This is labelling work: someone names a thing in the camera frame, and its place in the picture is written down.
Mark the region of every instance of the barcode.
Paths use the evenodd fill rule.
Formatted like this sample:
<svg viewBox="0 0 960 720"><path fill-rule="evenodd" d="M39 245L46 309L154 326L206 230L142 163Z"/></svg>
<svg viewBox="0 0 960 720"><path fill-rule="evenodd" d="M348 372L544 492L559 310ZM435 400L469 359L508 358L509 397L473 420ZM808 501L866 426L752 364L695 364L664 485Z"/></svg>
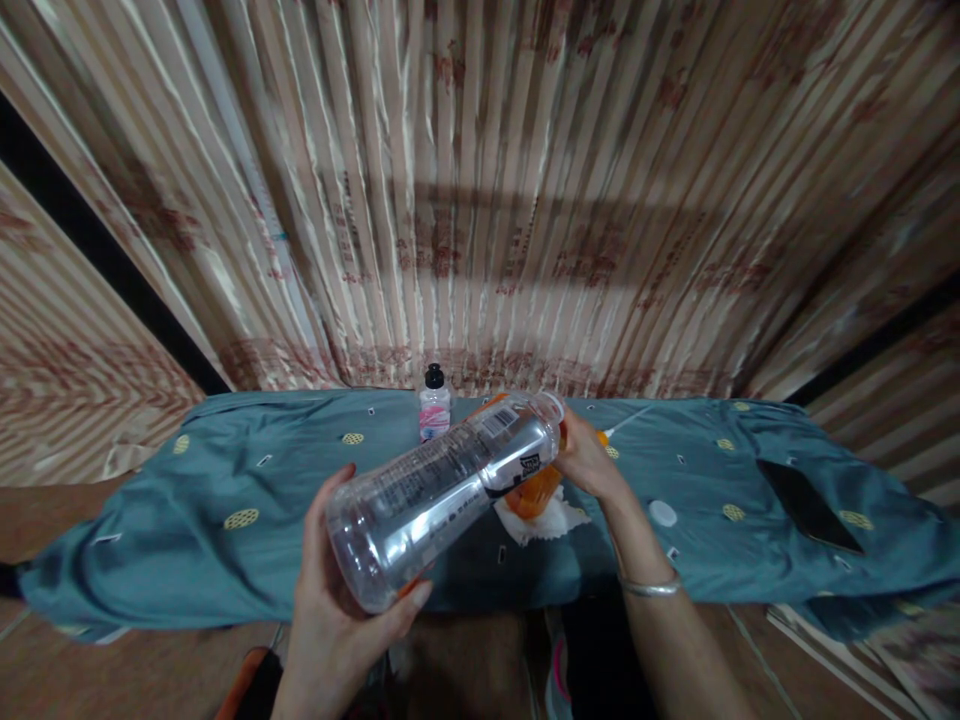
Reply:
<svg viewBox="0 0 960 720"><path fill-rule="evenodd" d="M499 435L513 425L519 417L520 416L510 408L503 408L483 421L483 429L491 435Z"/></svg>

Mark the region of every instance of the bracelet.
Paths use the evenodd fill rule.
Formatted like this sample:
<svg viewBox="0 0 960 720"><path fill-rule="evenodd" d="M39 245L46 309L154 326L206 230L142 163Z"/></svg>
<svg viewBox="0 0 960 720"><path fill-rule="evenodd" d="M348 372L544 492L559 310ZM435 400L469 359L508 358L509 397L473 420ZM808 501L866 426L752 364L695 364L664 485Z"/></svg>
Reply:
<svg viewBox="0 0 960 720"><path fill-rule="evenodd" d="M620 573L617 573L617 579L620 580L620 587L637 597L666 597L668 595L676 595L682 587L680 574L676 570L673 571L673 579L666 585L640 585L639 583L630 582Z"/></svg>

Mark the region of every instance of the beige curtain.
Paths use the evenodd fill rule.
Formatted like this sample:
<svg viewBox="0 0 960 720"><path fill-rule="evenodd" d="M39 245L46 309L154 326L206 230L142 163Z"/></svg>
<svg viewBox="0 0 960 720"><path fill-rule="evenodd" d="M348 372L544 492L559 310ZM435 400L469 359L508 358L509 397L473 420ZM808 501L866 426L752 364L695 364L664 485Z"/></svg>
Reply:
<svg viewBox="0 0 960 720"><path fill-rule="evenodd" d="M960 510L960 308L931 319L808 410L914 494Z"/></svg>
<svg viewBox="0 0 960 720"><path fill-rule="evenodd" d="M238 389L439 360L465 393L723 395L912 198L910 293L956 260L922 179L955 37L908 0L0 0L0 89ZM831 307L755 391L835 352Z"/></svg>
<svg viewBox="0 0 960 720"><path fill-rule="evenodd" d="M0 486L133 469L203 394L0 164Z"/></svg>
<svg viewBox="0 0 960 720"><path fill-rule="evenodd" d="M750 394L783 400L960 269L958 143L954 125L847 244Z"/></svg>

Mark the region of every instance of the black phone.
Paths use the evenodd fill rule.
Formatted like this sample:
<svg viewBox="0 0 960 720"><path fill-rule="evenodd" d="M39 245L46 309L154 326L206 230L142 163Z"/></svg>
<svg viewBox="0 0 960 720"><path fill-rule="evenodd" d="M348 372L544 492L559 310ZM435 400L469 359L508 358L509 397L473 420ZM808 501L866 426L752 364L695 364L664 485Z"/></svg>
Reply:
<svg viewBox="0 0 960 720"><path fill-rule="evenodd" d="M757 467L801 533L838 550L866 554L806 475L789 465L767 460L757 460Z"/></svg>

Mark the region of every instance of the plastic bottle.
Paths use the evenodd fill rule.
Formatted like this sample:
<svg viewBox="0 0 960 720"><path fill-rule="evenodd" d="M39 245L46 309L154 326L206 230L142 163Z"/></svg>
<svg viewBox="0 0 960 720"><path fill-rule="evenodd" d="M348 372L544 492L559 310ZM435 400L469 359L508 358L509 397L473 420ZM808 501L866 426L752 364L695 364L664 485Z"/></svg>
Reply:
<svg viewBox="0 0 960 720"><path fill-rule="evenodd" d="M450 429L450 407L453 394L444 385L443 372L437 363L427 367L420 390L420 442L440 437Z"/></svg>
<svg viewBox="0 0 960 720"><path fill-rule="evenodd" d="M555 395L512 392L339 488L327 531L360 606L389 608L494 501L553 462L561 420Z"/></svg>
<svg viewBox="0 0 960 720"><path fill-rule="evenodd" d="M600 444L606 447L610 444L606 433L597 431ZM563 480L563 475L553 465L545 467L516 490L511 490L506 497L507 507L523 520L532 520L543 514L553 497L554 491Z"/></svg>

